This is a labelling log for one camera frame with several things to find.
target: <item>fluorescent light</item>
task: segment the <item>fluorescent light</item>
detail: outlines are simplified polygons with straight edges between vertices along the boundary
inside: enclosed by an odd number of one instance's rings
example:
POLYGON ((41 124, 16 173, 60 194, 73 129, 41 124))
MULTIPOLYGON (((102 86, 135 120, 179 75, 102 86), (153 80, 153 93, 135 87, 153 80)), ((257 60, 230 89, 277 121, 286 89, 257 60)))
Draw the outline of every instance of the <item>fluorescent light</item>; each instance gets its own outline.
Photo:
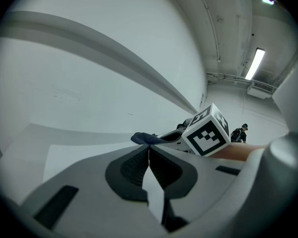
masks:
POLYGON ((254 60, 252 62, 252 65, 249 68, 249 71, 248 71, 245 79, 248 79, 248 80, 252 79, 252 77, 254 76, 256 70, 258 69, 258 66, 259 66, 260 62, 263 59, 264 53, 265 53, 264 50, 259 49, 259 48, 256 49, 256 54, 255 54, 254 60))
POLYGON ((275 2, 274 1, 270 1, 270 0, 262 0, 263 2, 265 3, 269 3, 269 4, 274 4, 275 2))

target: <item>person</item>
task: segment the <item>person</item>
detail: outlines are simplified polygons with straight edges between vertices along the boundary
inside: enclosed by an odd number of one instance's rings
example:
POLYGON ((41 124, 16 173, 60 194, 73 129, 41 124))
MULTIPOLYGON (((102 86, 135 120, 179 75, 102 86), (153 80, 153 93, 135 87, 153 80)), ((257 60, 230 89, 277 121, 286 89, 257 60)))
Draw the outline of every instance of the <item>person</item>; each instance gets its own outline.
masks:
POLYGON ((232 132, 232 134, 230 135, 230 141, 243 142, 244 144, 246 144, 246 130, 248 130, 248 125, 244 123, 242 128, 237 128, 232 132))

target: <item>black slot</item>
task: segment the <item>black slot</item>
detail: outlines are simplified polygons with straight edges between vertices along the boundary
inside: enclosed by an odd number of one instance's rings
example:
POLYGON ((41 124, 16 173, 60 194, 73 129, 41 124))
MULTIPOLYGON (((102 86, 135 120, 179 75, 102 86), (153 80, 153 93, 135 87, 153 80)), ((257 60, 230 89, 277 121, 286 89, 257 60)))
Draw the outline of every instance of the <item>black slot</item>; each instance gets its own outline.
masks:
POLYGON ((239 169, 234 169, 234 168, 229 168, 229 167, 225 167, 225 166, 218 166, 215 170, 227 173, 227 174, 231 174, 234 176, 237 176, 240 172, 239 169))
POLYGON ((145 172, 149 166, 149 146, 144 145, 109 163, 105 178, 120 197, 147 202, 147 192, 142 189, 145 172))
POLYGON ((34 218, 41 223, 41 225, 52 229, 77 192, 78 188, 68 185, 64 186, 48 201, 34 218))
POLYGON ((164 190, 165 198, 186 196, 198 180, 195 167, 161 149, 150 146, 150 168, 164 190))
POLYGON ((188 222, 185 219, 174 215, 173 209, 170 204, 170 200, 165 198, 161 224, 169 232, 172 232, 187 225, 188 222))

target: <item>pipe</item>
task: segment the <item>pipe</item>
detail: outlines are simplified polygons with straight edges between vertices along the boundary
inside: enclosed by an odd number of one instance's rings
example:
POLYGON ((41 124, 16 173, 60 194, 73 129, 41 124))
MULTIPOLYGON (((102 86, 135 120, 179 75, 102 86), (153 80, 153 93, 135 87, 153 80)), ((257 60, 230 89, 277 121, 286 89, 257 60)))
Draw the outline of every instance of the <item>pipe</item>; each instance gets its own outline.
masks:
POLYGON ((212 29, 213 29, 213 35, 214 35, 214 38, 215 38, 215 45, 216 45, 216 48, 217 48, 218 62, 220 62, 221 57, 220 57, 220 54, 219 54, 218 38, 217 38, 216 31, 215 31, 215 26, 214 26, 214 23, 213 23, 211 14, 210 14, 209 7, 207 6, 207 3, 205 2, 205 0, 203 0, 203 3, 204 3, 205 8, 207 9, 208 14, 209 14, 209 18, 210 18, 212 29))
MULTIPOLYGON (((217 73, 215 73, 215 72, 208 72, 207 75, 208 75, 208 74, 219 75, 219 74, 217 74, 217 73)), ((272 87, 272 88, 274 88, 274 89, 277 89, 276 86, 267 84, 267 83, 262 82, 262 81, 259 81, 259 80, 247 80, 247 79, 245 80, 244 77, 240 77, 240 76, 236 76, 236 75, 232 75, 232 74, 225 74, 225 73, 220 73, 220 74, 222 74, 222 75, 224 76, 224 79, 225 79, 225 80, 226 80, 226 79, 231 79, 231 80, 234 80, 234 81, 237 81, 237 82, 245 82, 245 83, 248 83, 248 84, 251 84, 252 81, 256 81, 256 82, 262 83, 262 84, 264 84, 264 85, 270 86, 270 87, 272 87)))
POLYGON ((227 78, 223 78, 223 79, 219 79, 219 80, 238 82, 238 83, 247 84, 247 85, 250 85, 251 84, 250 82, 245 82, 245 81, 240 81, 240 80, 234 80, 234 79, 227 79, 227 78))

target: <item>concrete ceiling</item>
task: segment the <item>concrete ceiling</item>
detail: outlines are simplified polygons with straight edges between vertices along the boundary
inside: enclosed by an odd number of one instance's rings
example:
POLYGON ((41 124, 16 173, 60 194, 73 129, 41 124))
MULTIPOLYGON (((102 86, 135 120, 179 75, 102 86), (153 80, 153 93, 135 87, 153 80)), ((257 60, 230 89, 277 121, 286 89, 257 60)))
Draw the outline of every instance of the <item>concrete ceiling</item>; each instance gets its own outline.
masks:
POLYGON ((245 77, 256 48, 262 48, 265 55, 253 79, 278 86, 298 57, 298 28, 289 13, 276 4, 261 0, 176 1, 196 34, 208 73, 245 77))

